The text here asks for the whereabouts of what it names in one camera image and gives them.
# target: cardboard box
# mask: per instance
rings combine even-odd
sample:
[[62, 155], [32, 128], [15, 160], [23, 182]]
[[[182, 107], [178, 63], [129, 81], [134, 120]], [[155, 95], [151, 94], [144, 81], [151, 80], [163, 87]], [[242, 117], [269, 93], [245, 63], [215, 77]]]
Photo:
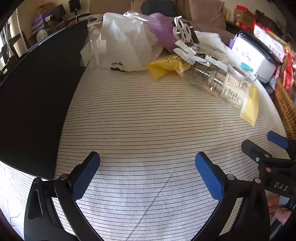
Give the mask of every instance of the cardboard box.
[[234, 10], [234, 18], [238, 18], [239, 22], [246, 25], [247, 27], [253, 29], [254, 25], [253, 22], [256, 21], [256, 19], [248, 14], [247, 11], [241, 10], [241, 9], [235, 9]]
[[259, 23], [261, 26], [269, 28], [270, 30], [273, 29], [275, 22], [270, 19], [269, 17], [265, 16], [264, 13], [260, 12], [259, 10], [256, 10], [257, 14], [257, 23]]

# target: speaker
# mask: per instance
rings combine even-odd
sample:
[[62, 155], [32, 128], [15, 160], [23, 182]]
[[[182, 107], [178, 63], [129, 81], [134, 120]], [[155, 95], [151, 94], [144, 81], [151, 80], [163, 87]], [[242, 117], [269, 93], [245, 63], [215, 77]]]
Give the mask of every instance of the speaker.
[[80, 1], [79, 0], [70, 0], [69, 1], [69, 8], [70, 8], [70, 12], [75, 12], [75, 11], [81, 9]]
[[52, 15], [54, 16], [55, 20], [59, 22], [63, 21], [62, 17], [66, 14], [65, 8], [63, 4], [60, 4], [52, 9]]

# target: wicker basket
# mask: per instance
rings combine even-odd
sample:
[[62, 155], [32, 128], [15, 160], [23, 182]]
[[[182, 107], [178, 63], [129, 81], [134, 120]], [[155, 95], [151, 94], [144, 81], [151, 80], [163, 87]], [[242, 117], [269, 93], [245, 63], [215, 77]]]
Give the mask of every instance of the wicker basket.
[[287, 138], [289, 140], [296, 139], [296, 107], [280, 78], [276, 82], [275, 95], [276, 108], [284, 124]]

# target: white plastic clip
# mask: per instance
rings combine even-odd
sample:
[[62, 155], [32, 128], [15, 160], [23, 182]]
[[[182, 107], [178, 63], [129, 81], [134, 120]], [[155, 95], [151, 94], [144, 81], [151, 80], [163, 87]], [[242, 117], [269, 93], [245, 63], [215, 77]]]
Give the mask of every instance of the white plastic clip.
[[221, 61], [215, 60], [211, 56], [207, 55], [205, 60], [209, 61], [211, 64], [223, 69], [225, 72], [228, 72], [228, 67], [226, 64], [222, 63]]
[[173, 34], [176, 40], [184, 40], [193, 43], [190, 31], [192, 26], [189, 27], [186, 23], [183, 23], [180, 18], [182, 18], [182, 16], [174, 18], [176, 26], [173, 28]]
[[175, 44], [180, 48], [175, 48], [173, 51], [189, 64], [193, 65], [195, 62], [199, 62], [205, 66], [210, 66], [207, 60], [195, 56], [195, 50], [193, 50], [191, 47], [188, 47], [182, 40], [178, 40]]

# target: white striped fabric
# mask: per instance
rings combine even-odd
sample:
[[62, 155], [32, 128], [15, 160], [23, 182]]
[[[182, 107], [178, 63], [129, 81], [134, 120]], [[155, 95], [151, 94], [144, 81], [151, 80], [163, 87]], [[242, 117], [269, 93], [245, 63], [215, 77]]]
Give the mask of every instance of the white striped fabric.
[[24, 238], [24, 217], [34, 176], [0, 161], [0, 209], [15, 231]]
[[190, 240], [217, 205], [195, 168], [196, 153], [204, 151], [242, 180], [258, 176], [257, 164], [241, 151], [243, 140], [288, 157], [266, 138], [268, 131], [286, 134], [268, 94], [255, 84], [260, 110], [252, 127], [176, 74], [153, 80], [148, 72], [87, 68], [64, 123], [55, 177], [96, 151], [101, 166], [77, 204], [106, 241]]

